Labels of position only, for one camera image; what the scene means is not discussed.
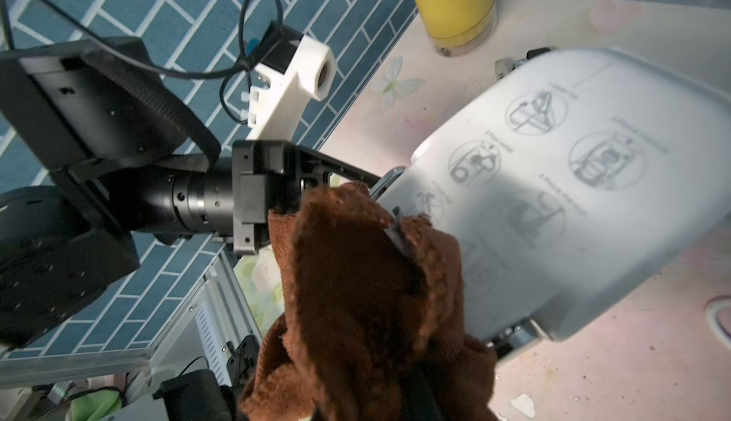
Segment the white coffee machine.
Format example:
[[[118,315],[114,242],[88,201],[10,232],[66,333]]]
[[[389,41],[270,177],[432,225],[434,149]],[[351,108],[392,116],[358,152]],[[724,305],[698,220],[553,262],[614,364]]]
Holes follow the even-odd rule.
[[[459,241],[466,331],[514,356],[575,335],[729,213],[730,97],[623,51],[552,51],[374,194]]]

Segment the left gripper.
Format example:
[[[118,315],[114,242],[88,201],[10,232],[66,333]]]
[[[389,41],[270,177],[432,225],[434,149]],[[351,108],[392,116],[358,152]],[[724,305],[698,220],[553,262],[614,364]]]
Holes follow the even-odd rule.
[[[236,255],[270,244],[268,214],[293,214],[302,195],[329,186],[333,175],[372,187],[380,179],[355,166],[289,141],[238,140],[232,147],[233,237]]]

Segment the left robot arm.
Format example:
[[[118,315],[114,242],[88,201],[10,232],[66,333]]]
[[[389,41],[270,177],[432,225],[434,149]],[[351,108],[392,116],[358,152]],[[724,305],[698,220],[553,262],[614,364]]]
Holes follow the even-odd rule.
[[[136,271],[133,234],[196,234],[236,255],[270,243],[268,216],[298,210],[333,175],[373,175],[285,140],[229,156],[156,74],[87,40],[1,55],[1,112],[51,185],[1,196],[1,343],[26,347]]]

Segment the brown cloth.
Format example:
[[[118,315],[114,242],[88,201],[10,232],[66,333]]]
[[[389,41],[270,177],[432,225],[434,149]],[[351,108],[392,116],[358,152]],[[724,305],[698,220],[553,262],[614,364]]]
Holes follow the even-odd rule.
[[[461,249],[352,182],[273,210],[284,313],[240,395],[251,420],[491,420],[497,354],[464,327]]]

